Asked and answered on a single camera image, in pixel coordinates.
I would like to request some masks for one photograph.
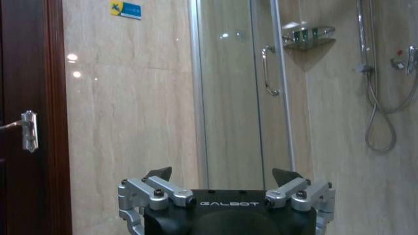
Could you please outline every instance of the faucet handle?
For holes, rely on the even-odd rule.
[[[407,49],[409,58],[407,58],[407,67],[406,67],[406,75],[411,75],[417,69],[418,62],[418,49],[414,46],[410,46]]]

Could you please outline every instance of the door frame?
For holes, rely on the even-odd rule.
[[[71,186],[61,0],[43,0],[47,64],[47,179],[51,233],[71,235]]]

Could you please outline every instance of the shower enclosure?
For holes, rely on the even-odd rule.
[[[278,0],[191,0],[200,178],[274,187],[292,143]]]
[[[190,6],[204,183],[295,169],[336,188],[328,234],[418,234],[418,1]]]

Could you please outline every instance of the wooden door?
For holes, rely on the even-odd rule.
[[[39,150],[21,128],[0,131],[0,234],[71,234],[60,0],[0,0],[0,125],[32,110]]]

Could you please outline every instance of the screw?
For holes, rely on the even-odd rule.
[[[155,195],[156,197],[163,197],[163,196],[164,196],[164,191],[160,190],[160,189],[156,189],[156,190],[154,190],[154,195]]]
[[[186,206],[188,208],[194,207],[196,204],[198,204],[196,198],[191,197],[191,198],[187,199]]]
[[[264,200],[264,204],[266,204],[267,208],[272,208],[272,206],[274,206],[274,202],[268,198]]]
[[[307,198],[307,193],[304,190],[300,190],[298,193],[296,193],[296,197],[300,198],[300,199],[306,199]]]

